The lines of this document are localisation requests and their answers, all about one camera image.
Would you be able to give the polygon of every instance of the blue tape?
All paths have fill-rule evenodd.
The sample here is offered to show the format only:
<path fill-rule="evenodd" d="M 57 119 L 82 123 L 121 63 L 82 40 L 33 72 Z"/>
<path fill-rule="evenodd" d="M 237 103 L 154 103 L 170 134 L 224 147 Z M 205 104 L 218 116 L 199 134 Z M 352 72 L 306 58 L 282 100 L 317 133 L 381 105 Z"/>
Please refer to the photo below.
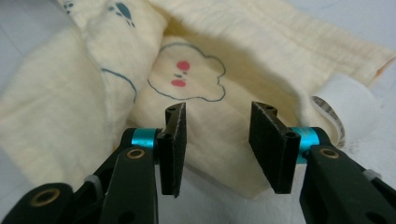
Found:
<path fill-rule="evenodd" d="M 136 129 L 132 136 L 132 145 L 154 149 L 155 133 L 157 129 Z"/>
<path fill-rule="evenodd" d="M 306 159 L 303 158 L 303 154 L 309 150 L 313 145 L 319 145 L 319 138 L 317 132 L 310 127 L 293 127 L 293 131 L 297 132 L 301 136 L 300 149 L 297 158 L 297 164 L 306 164 Z"/>

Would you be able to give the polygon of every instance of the brass ring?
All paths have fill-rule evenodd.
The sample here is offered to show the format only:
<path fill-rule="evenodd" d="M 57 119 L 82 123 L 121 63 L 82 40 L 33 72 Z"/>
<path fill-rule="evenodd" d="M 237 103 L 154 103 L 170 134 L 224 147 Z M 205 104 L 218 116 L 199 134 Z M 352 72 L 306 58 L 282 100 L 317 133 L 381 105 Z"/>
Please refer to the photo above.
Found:
<path fill-rule="evenodd" d="M 59 195 L 61 195 L 61 191 L 59 189 L 45 189 L 33 197 L 32 201 L 30 201 L 30 205 L 33 207 L 47 205 L 55 201 Z"/>
<path fill-rule="evenodd" d="M 142 149 L 132 149 L 126 154 L 126 157 L 128 157 L 131 160 L 134 159 L 139 159 L 142 158 L 145 155 L 145 151 Z"/>
<path fill-rule="evenodd" d="M 323 148 L 320 150 L 320 154 L 322 154 L 322 156 L 331 158 L 331 159 L 338 159 L 340 157 L 340 154 L 338 154 L 338 152 L 333 151 L 331 149 L 328 148 Z"/>

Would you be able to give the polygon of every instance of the red spot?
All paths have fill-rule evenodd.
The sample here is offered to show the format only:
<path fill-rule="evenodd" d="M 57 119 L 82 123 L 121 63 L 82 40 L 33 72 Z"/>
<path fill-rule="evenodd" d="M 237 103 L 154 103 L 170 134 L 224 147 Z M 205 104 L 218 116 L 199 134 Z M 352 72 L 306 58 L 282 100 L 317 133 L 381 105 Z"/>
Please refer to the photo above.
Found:
<path fill-rule="evenodd" d="M 177 86 L 177 87 L 184 87 L 186 86 L 186 82 L 181 80 L 181 79 L 175 79 L 171 81 L 172 85 Z"/>
<path fill-rule="evenodd" d="M 180 61 L 177 63 L 178 69 L 181 71 L 189 71 L 190 70 L 190 64 L 187 61 Z"/>

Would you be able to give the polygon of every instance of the gray surface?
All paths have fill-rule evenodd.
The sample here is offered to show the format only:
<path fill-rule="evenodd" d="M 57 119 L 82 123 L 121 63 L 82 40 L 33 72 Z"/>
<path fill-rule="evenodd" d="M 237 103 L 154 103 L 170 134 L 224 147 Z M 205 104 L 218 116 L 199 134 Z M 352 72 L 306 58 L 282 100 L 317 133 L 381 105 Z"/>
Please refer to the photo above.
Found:
<path fill-rule="evenodd" d="M 300 10 L 329 21 L 353 34 L 396 50 L 396 2 L 394 0 L 289 0 Z M 0 0 L 0 90 L 7 85 L 24 55 L 48 40 L 68 17 L 55 1 Z M 375 83 L 381 102 L 378 126 L 347 153 L 366 168 L 374 168 L 396 188 L 396 64 Z M 159 197 L 161 223 L 304 223 L 298 196 L 304 167 L 297 169 L 291 195 L 270 190 L 257 200 L 239 197 L 216 181 L 185 169 L 181 195 L 176 200 Z M 0 148 L 0 218 L 31 185 Z"/>

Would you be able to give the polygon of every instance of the cream-colored cloth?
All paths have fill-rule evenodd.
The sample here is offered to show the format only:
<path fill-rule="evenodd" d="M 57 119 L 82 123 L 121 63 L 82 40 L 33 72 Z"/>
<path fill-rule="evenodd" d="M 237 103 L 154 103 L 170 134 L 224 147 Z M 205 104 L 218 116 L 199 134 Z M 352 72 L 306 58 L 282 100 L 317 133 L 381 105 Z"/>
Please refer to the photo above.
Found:
<path fill-rule="evenodd" d="M 163 127 L 163 110 L 186 102 L 186 163 L 254 197 L 269 186 L 248 144 L 251 101 L 335 135 L 314 92 L 334 73 L 368 86 L 396 56 L 276 0 L 61 4 L 77 27 L 32 53 L 0 98 L 0 144 L 35 184 L 78 187 L 127 119 Z"/>

